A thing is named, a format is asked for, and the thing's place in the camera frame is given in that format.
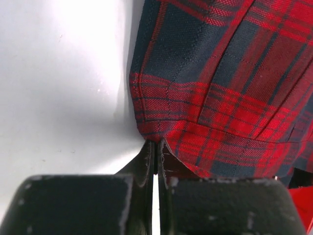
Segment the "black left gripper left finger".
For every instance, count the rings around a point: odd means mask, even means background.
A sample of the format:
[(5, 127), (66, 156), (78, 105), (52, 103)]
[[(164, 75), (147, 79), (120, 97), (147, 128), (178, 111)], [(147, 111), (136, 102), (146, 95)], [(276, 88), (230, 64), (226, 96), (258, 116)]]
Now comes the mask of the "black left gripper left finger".
[(35, 175), (18, 187), (3, 235), (150, 235), (155, 143), (113, 175)]

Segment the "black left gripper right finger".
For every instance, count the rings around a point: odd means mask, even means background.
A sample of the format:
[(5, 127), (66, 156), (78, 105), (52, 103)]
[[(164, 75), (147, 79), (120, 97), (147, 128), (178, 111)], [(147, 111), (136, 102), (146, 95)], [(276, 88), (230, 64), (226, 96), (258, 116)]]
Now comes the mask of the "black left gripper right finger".
[(162, 140), (157, 149), (163, 235), (304, 235), (285, 186), (268, 178), (202, 178)]

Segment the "red black plaid skirt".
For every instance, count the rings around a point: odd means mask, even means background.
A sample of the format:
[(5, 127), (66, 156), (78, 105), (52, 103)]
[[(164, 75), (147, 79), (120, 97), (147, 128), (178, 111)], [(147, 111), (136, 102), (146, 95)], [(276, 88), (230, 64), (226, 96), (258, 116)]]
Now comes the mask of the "red black plaid skirt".
[(200, 176), (313, 170), (310, 0), (147, 0), (129, 81), (140, 134)]

